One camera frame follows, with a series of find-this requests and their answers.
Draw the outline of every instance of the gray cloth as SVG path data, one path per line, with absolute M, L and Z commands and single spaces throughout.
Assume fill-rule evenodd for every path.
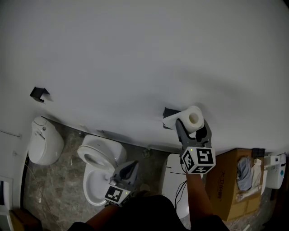
M 237 184 L 240 191 L 247 191 L 252 186 L 251 159 L 242 157 L 238 162 Z

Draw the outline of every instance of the person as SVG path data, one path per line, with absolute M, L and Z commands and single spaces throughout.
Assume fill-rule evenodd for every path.
M 226 230 L 213 208 L 201 176 L 186 173 L 191 230 Z M 131 198 L 122 208 L 106 206 L 86 223 L 75 222 L 68 231 L 187 230 L 172 202 L 162 196 Z

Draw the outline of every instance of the black sleeve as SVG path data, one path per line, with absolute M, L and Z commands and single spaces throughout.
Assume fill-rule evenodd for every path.
M 82 230 L 82 231 L 94 231 L 94 229 L 86 224 L 86 223 L 83 223 L 83 222 L 75 222 L 70 228 L 68 231 L 79 231 L 79 230 Z
M 196 223 L 191 225 L 191 231 L 197 230 L 220 230 L 220 231 L 229 231 L 229 229 L 225 226 L 221 218 L 218 216 L 210 216 L 202 218 Z

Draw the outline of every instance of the closed toilet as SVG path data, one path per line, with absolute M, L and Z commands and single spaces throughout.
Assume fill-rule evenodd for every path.
M 170 154 L 164 163 L 159 192 L 170 199 L 172 204 L 175 203 L 176 192 L 179 185 L 186 181 L 186 174 L 180 164 L 180 155 Z M 177 215 L 181 219 L 189 214 L 189 202 L 188 202 L 188 191 L 187 186 L 182 190 L 177 198 Z
M 102 206 L 106 203 L 105 186 L 115 168 L 126 161 L 126 150 L 116 141 L 86 135 L 77 153 L 86 162 L 84 195 L 90 204 Z
M 39 165 L 50 165 L 56 162 L 64 147 L 63 138 L 52 123 L 43 117 L 32 122 L 32 136 L 28 155 L 31 162 Z

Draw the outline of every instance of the white appliance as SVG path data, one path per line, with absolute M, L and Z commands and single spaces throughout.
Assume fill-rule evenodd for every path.
M 105 186 L 116 166 L 126 161 L 126 150 L 116 141 L 86 135 L 77 153 L 86 162 L 84 195 L 90 204 L 102 206 L 106 203 Z
M 58 160 L 63 147 L 63 138 L 53 124 L 43 117 L 36 117 L 32 122 L 29 159 L 39 165 L 53 164 Z
M 186 181 L 186 174 L 183 171 L 180 164 L 180 155 L 170 154 L 163 166 L 159 191 L 161 194 L 171 200 L 172 204 L 175 203 L 176 192 L 179 185 Z M 185 186 L 185 189 L 180 192 L 177 201 L 180 202 L 177 204 L 177 215 L 181 219 L 189 214 L 189 202 L 188 202 L 188 189 Z
M 286 154 L 278 155 L 278 157 L 280 157 L 278 164 L 266 168 L 268 170 L 266 179 L 267 188 L 279 189 L 282 185 L 286 168 Z

